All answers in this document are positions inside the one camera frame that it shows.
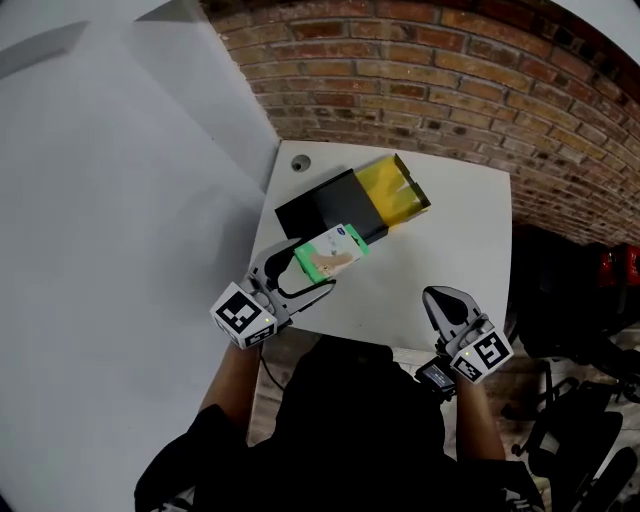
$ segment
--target white wall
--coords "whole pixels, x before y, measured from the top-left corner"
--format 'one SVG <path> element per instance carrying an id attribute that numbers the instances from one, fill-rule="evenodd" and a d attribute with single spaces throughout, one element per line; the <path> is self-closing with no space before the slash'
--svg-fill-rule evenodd
<path id="1" fill-rule="evenodd" d="M 129 27 L 135 59 L 266 190 L 280 139 L 197 0 L 172 0 Z"/>
<path id="2" fill-rule="evenodd" d="M 633 0 L 554 0 L 606 35 L 640 63 L 640 8 Z"/>
<path id="3" fill-rule="evenodd" d="M 263 194 L 116 40 L 0 80 L 0 492 L 131 510 L 194 417 Z"/>
<path id="4" fill-rule="evenodd" d="M 90 21 L 113 30 L 130 23 L 166 0 L 4 0 L 0 4 L 0 50 L 47 30 Z"/>

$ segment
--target brick wall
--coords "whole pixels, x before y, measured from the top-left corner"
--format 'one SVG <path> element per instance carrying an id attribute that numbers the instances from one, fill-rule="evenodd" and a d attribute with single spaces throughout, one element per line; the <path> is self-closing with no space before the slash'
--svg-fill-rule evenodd
<path id="1" fill-rule="evenodd" d="M 203 7 L 282 138 L 494 167 L 515 222 L 640 244 L 640 68 L 581 19 L 547 0 L 239 1 Z"/>

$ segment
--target floor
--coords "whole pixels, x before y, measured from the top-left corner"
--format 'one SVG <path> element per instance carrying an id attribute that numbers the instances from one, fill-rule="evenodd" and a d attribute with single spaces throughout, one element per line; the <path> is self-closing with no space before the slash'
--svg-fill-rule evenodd
<path id="1" fill-rule="evenodd" d="M 295 328 L 285 329 L 277 337 L 270 339 L 264 346 L 263 355 L 273 377 L 284 386 L 291 377 L 297 361 L 313 347 L 318 339 L 318 334 Z M 500 412 L 507 404 L 521 408 L 534 403 L 544 387 L 544 376 L 541 361 L 527 357 L 524 350 L 518 346 L 518 342 L 514 345 L 514 350 L 516 355 L 501 367 L 500 371 L 487 377 L 485 386 L 493 415 L 500 428 L 507 457 L 519 460 L 511 454 L 511 447 L 516 443 L 524 443 L 533 423 L 507 420 Z M 394 349 L 394 360 L 412 375 L 420 366 L 432 359 L 433 355 L 430 352 Z M 594 368 L 578 366 L 570 361 L 551 362 L 551 369 L 554 384 L 566 377 L 576 377 L 580 381 L 610 382 L 610 377 L 599 373 Z M 269 379 L 261 365 L 247 438 L 250 446 L 269 438 L 273 433 L 281 398 L 282 392 Z M 624 416 L 623 430 L 618 436 L 610 457 L 618 449 L 630 446 L 640 459 L 640 404 L 629 403 L 622 397 L 618 403 L 612 402 L 610 409 L 620 411 Z M 444 450 L 455 458 L 455 398 L 443 404 L 442 414 L 447 431 Z M 550 511 L 548 481 L 539 478 L 535 480 L 547 505 L 547 511 Z M 640 492 L 640 471 L 634 475 L 621 497 L 638 492 Z"/>

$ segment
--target table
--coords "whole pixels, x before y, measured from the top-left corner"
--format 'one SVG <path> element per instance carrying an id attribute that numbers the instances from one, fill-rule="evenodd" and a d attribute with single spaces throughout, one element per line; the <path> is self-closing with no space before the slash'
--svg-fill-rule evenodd
<path id="1" fill-rule="evenodd" d="M 283 141 L 267 190 L 252 258 L 286 236 L 275 208 L 349 168 L 397 153 L 431 201 L 423 215 L 390 230 L 371 252 L 339 274 L 334 290 L 292 317 L 308 331 L 414 350 L 438 338 L 422 305 L 422 290 L 445 285 L 469 293 L 503 328 L 511 266 L 509 175 L 476 164 L 409 151 Z M 311 159 L 295 172 L 292 159 Z M 295 259 L 280 286 L 309 284 Z"/>

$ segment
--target cable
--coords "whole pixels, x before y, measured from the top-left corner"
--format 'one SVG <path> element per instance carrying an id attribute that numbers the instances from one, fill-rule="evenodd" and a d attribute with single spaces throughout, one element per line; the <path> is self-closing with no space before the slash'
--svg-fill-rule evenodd
<path id="1" fill-rule="evenodd" d="M 264 360 L 264 356 L 262 354 L 260 354 L 260 361 L 262 361 L 264 369 L 266 370 L 267 375 L 271 379 L 271 382 L 273 382 L 276 386 L 278 386 L 280 388 L 280 391 L 284 392 L 284 388 L 280 385 L 280 383 L 276 379 L 273 378 L 273 375 L 271 375 L 271 372 L 269 371 L 269 367 L 267 366 L 267 362 Z"/>

